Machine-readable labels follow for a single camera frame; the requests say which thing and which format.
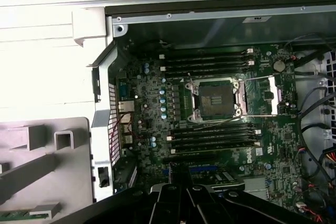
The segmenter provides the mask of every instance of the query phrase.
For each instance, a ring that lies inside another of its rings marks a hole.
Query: chip
[[[233,86],[230,82],[225,85],[199,86],[199,109],[202,116],[234,115]]]
[[[285,133],[283,135],[283,137],[284,137],[285,140],[291,140],[292,139],[292,133]]]
[[[282,172],[283,173],[290,173],[290,167],[289,166],[285,166],[282,168]]]

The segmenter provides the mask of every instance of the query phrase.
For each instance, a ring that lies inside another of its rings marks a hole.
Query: blue pci slot
[[[191,173],[207,172],[209,170],[218,170],[218,167],[216,165],[190,167]],[[162,173],[163,175],[168,176],[169,169],[163,169]]]

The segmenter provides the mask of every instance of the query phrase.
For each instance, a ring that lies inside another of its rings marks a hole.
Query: black dimm slot
[[[245,67],[247,63],[240,62],[239,64],[232,63],[209,63],[207,65],[187,65],[187,66],[176,66],[176,67],[166,67],[167,73],[179,72],[179,71],[194,71],[194,70],[203,70],[203,69],[226,69],[229,67]]]
[[[211,70],[211,71],[189,71],[189,72],[180,72],[180,73],[165,73],[166,79],[169,78],[180,78],[180,77],[203,77],[203,76],[218,76],[218,75],[229,75],[233,73],[245,73],[250,69],[249,66],[245,68],[228,68],[221,70]]]
[[[242,127],[250,127],[250,128],[254,128],[256,125],[253,124],[253,123],[223,123],[223,124],[220,124],[220,125],[217,125],[215,127],[212,127],[212,128],[205,128],[205,129],[202,129],[204,126],[200,126],[200,127],[197,127],[197,128],[184,128],[184,129],[173,129],[172,130],[172,133],[183,133],[183,132],[212,132],[212,131],[215,131],[215,130],[225,130],[225,129],[232,129],[234,128],[235,130],[239,130],[241,129]]]
[[[240,138],[216,138],[216,139],[208,139],[207,141],[199,142],[197,140],[187,140],[181,142],[173,142],[173,148],[186,147],[186,146],[208,146],[215,144],[226,144],[226,143],[239,143],[245,141],[255,141],[253,136],[246,136]]]
[[[240,136],[246,136],[251,135],[254,136],[253,131],[243,131],[243,132],[230,132],[230,133],[213,133],[212,135],[194,135],[194,136],[184,136],[184,137],[175,137],[172,142],[178,142],[178,141],[188,141],[188,140],[198,140],[198,141],[206,141],[207,139],[217,138],[217,137],[240,137]]]
[[[219,134],[229,134],[229,133],[237,133],[239,132],[253,132],[253,129],[249,127],[242,127],[242,128],[232,128],[232,129],[222,129],[222,130],[212,130],[212,131],[192,131],[192,132],[181,132],[181,133],[174,133],[172,132],[172,136],[174,138],[182,138],[182,137],[189,137],[189,136],[209,136],[209,135],[219,135]]]
[[[248,57],[236,57],[236,58],[196,58],[188,60],[166,60],[164,65],[167,67],[183,66],[183,65],[199,65],[211,63],[242,63],[248,61]]]
[[[196,146],[196,147],[181,147],[174,149],[174,154],[180,153],[197,153],[197,152],[211,152],[211,151],[220,151],[228,150],[233,148],[246,148],[253,147],[254,142],[243,142],[243,143],[228,143],[222,145],[210,145],[210,146]]]
[[[173,60],[173,59],[178,59],[178,60],[184,60],[184,59],[198,59],[198,58],[207,58],[207,57],[242,57],[242,56],[246,56],[246,54],[244,54],[244,52],[219,52],[219,53],[212,53],[212,54],[202,54],[202,55],[198,55],[198,54],[174,54],[174,55],[169,55],[166,54],[165,58],[166,60]]]

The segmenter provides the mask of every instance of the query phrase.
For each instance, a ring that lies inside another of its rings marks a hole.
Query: motherboard
[[[136,160],[136,186],[167,182],[169,163],[184,162],[194,183],[219,195],[240,188],[293,208],[297,94],[280,45],[151,52],[116,87],[121,156]]]

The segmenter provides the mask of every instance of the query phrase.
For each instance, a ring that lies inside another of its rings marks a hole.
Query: cpu socket
[[[245,83],[234,78],[190,80],[193,113],[188,121],[210,123],[246,114]]]

